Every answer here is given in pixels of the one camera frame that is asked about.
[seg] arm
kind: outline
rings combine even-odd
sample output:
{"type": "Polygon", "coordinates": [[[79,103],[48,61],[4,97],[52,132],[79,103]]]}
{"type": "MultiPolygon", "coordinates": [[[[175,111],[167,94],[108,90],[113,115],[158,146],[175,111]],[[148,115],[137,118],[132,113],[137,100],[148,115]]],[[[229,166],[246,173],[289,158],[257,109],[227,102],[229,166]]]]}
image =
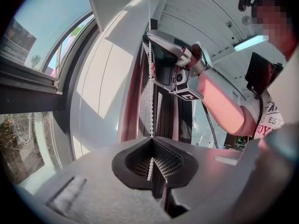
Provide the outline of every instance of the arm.
{"type": "Polygon", "coordinates": [[[239,136],[252,135],[256,122],[248,109],[236,104],[204,72],[199,76],[197,90],[204,95],[202,102],[226,132],[239,136]]]}

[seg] white t-shirt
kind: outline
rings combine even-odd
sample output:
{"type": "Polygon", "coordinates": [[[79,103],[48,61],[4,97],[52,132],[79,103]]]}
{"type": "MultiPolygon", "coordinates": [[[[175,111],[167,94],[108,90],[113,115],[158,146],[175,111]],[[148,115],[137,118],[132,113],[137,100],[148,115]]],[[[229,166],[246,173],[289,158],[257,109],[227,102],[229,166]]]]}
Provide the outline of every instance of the white t-shirt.
{"type": "MultiPolygon", "coordinates": [[[[263,100],[263,115],[257,126],[254,139],[260,139],[273,129],[278,129],[284,124],[281,114],[275,103],[272,101],[270,94],[267,91],[264,91],[261,97],[263,100]]],[[[255,99],[255,96],[253,95],[242,106],[249,110],[252,117],[257,122],[260,114],[259,100],[255,99]]]]}

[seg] white ceiling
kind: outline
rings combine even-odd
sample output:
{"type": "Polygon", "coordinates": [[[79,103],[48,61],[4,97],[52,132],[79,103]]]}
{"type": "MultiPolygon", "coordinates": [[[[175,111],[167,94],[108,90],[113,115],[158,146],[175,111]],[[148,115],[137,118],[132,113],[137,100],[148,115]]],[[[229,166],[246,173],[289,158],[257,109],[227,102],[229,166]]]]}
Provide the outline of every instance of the white ceiling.
{"type": "MultiPolygon", "coordinates": [[[[253,35],[250,27],[242,24],[242,17],[250,16],[251,9],[238,10],[239,0],[167,0],[158,29],[189,44],[201,42],[211,57],[239,41],[253,35]]],[[[263,42],[250,49],[233,53],[215,65],[245,97],[250,95],[244,79],[252,52],[271,62],[283,63],[284,57],[270,43],[263,42]]]]}

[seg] tree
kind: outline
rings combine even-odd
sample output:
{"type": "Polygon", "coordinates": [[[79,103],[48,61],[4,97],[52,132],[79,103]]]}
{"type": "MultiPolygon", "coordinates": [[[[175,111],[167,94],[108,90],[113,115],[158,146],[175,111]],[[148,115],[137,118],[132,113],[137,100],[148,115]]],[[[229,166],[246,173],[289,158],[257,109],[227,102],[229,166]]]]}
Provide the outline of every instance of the tree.
{"type": "Polygon", "coordinates": [[[41,61],[41,56],[40,55],[35,55],[31,57],[31,68],[34,69],[36,65],[41,61]]]}

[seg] ceiling light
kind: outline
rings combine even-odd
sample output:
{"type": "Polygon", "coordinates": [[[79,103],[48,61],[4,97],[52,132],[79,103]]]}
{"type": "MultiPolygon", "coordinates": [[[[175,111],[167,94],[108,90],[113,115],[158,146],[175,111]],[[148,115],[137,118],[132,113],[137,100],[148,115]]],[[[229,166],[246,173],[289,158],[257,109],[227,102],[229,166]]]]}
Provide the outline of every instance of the ceiling light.
{"type": "Polygon", "coordinates": [[[234,49],[236,52],[239,52],[260,42],[266,41],[267,38],[268,37],[264,35],[254,35],[234,45],[234,49]]]}

